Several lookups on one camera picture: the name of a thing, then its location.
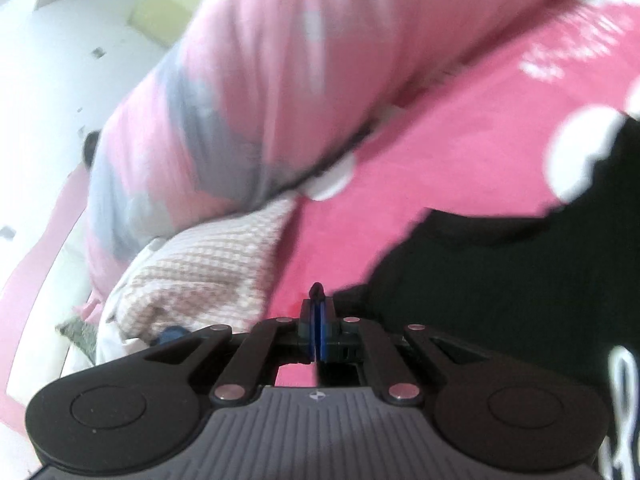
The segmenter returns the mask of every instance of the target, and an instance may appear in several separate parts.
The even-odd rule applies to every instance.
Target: patterned pillow
[[[295,195],[286,194],[259,211],[201,224],[164,243],[119,290],[115,322],[122,335],[149,344],[169,326],[250,329],[262,317],[276,246],[295,205]]]

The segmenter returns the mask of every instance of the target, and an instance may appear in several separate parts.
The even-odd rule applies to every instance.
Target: pink pillow
[[[204,0],[103,129],[88,259],[105,298],[149,240],[259,208],[411,82],[542,0]]]

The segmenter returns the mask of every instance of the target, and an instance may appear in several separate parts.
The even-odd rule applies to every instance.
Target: gray ribbed plate
[[[34,480],[86,478],[52,468]],[[265,388],[218,410],[182,453],[118,480],[599,480],[587,466],[549,475],[495,470],[444,442],[414,408],[370,388]]]

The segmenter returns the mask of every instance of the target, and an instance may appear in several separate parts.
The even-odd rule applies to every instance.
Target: pink strip
[[[0,421],[21,434],[26,434],[24,406],[6,394],[14,355],[40,288],[71,229],[86,208],[88,186],[88,173],[83,166],[78,166],[66,180],[44,234],[0,291]]]

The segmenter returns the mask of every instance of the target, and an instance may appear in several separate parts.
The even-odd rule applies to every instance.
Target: tiled floor
[[[30,15],[0,7],[0,228],[16,231],[0,238],[0,289],[80,163],[82,134],[100,128],[164,53],[126,26],[133,1],[59,0]],[[28,441],[0,424],[2,479],[36,466]]]

